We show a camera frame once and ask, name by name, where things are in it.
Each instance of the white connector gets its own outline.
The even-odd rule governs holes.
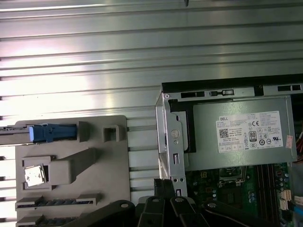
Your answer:
[[[284,190],[283,192],[281,192],[281,197],[282,197],[282,199],[284,199],[286,201],[291,201],[292,193],[290,190]]]
[[[280,209],[281,210],[288,210],[287,201],[284,199],[280,199]]]

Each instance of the blue latch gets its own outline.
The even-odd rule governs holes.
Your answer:
[[[33,143],[76,140],[77,126],[75,124],[35,124],[29,127],[29,138]]]

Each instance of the ribbed metal surface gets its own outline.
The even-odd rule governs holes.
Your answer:
[[[302,0],[1,1],[0,124],[125,115],[136,202],[159,176],[161,82],[301,73],[302,10]],[[0,149],[2,197],[14,195],[11,154]],[[2,216],[15,215],[9,206]]]

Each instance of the white label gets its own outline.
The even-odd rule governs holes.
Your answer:
[[[219,152],[283,147],[279,111],[220,116]]]

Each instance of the barcode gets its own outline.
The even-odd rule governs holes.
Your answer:
[[[219,129],[220,138],[228,138],[228,129]]]

